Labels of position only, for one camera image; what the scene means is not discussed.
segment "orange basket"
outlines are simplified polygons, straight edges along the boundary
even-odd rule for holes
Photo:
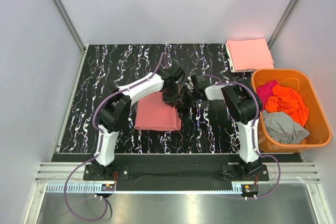
[[[303,139],[300,144],[280,144],[267,134],[264,119],[260,113],[258,124],[260,150],[263,152],[292,153],[323,147],[329,144],[331,131],[307,76],[297,70],[291,69],[260,69],[252,75],[251,84],[256,91],[259,86],[271,80],[277,80],[281,86],[290,87],[302,96],[303,102],[308,108],[308,120],[304,128],[309,131],[310,135]]]

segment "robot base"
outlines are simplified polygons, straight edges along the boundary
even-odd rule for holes
[[[129,165],[109,165],[105,168],[104,175],[99,173],[93,165],[86,165],[83,180],[86,181],[114,181],[113,173],[117,172],[117,181],[128,180],[130,166]]]
[[[268,171],[266,165],[261,165],[260,168],[254,170],[251,173],[241,172],[241,164],[228,164],[222,165],[222,175],[223,181],[249,181],[254,182],[256,180],[256,175],[258,175],[258,181],[269,181]]]

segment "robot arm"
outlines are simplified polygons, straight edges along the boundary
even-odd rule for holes
[[[161,76],[158,74],[155,74],[149,79],[152,74],[153,73],[149,73],[147,76],[136,82],[119,87],[119,90],[127,89],[127,91],[123,92],[119,97],[117,95],[116,99],[109,101],[105,108],[101,109],[99,112],[99,127],[102,129],[102,132],[99,132],[97,146],[100,146],[100,144],[102,144],[102,146],[101,152],[98,153],[99,150],[97,148],[95,155],[98,156],[96,159],[97,162],[102,166],[107,166],[114,161],[114,148],[119,135],[120,125],[127,122],[131,106],[145,96],[162,90],[164,80],[162,80]]]
[[[257,94],[244,80],[240,84],[248,87],[257,98],[259,109],[262,110],[262,102]],[[230,115],[236,121],[239,130],[240,151],[239,156],[242,160],[241,170],[243,174],[249,174],[261,167],[259,158],[258,136],[254,130],[252,136],[252,122],[257,112],[256,103],[251,95],[237,84],[210,85],[203,75],[191,76],[187,79],[181,91],[182,103],[190,106],[190,102],[196,99],[202,100],[225,100]]]
[[[149,73],[144,78],[126,86],[109,87],[110,94],[125,90],[115,95],[98,113],[99,132],[98,145],[93,165],[101,174],[104,168],[114,161],[114,149],[122,125],[128,121],[131,106],[145,96],[163,91],[165,100],[178,100],[178,87],[175,83],[184,74],[182,68],[172,64],[168,69],[160,68],[156,74]]]

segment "magenta cloth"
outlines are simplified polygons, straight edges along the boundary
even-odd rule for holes
[[[181,123],[177,109],[163,102],[162,92],[147,95],[138,102],[137,130],[179,131]]]
[[[261,99],[262,102],[262,107],[263,110],[265,109],[265,104],[268,100],[269,97],[271,97],[273,95],[273,87],[275,85],[277,85],[278,82],[276,80],[273,81],[269,81],[267,83],[265,83],[264,85],[260,86],[259,88],[257,88],[257,95],[259,96],[259,98]]]

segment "clothing pile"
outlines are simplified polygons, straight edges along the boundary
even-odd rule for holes
[[[262,102],[266,131],[273,140],[281,144],[299,144],[309,136],[304,128],[308,109],[297,91],[273,80],[257,88],[257,94]]]

